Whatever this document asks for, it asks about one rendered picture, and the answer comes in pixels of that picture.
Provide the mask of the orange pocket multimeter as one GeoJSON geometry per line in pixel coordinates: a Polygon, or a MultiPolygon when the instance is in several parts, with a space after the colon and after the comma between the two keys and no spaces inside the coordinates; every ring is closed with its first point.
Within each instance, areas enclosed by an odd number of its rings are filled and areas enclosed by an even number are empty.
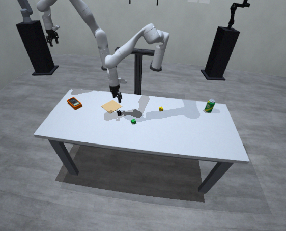
{"type": "Polygon", "coordinates": [[[75,97],[68,99],[67,102],[75,110],[82,107],[82,104],[75,97]]]}

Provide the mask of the green drink can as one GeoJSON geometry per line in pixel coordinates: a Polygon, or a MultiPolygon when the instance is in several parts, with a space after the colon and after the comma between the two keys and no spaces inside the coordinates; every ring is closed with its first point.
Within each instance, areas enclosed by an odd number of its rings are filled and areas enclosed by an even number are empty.
{"type": "Polygon", "coordinates": [[[207,105],[205,107],[205,111],[206,112],[212,112],[212,109],[215,105],[215,100],[214,99],[209,99],[208,102],[207,102],[207,105]]]}

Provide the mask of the tan square mat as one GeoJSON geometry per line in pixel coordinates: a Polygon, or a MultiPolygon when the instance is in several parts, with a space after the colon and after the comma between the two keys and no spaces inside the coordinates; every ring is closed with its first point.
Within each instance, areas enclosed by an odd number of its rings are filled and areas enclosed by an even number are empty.
{"type": "Polygon", "coordinates": [[[111,100],[111,101],[107,102],[106,104],[102,105],[101,107],[111,114],[114,111],[121,108],[122,106],[120,104],[118,104],[116,101],[111,100]]]}

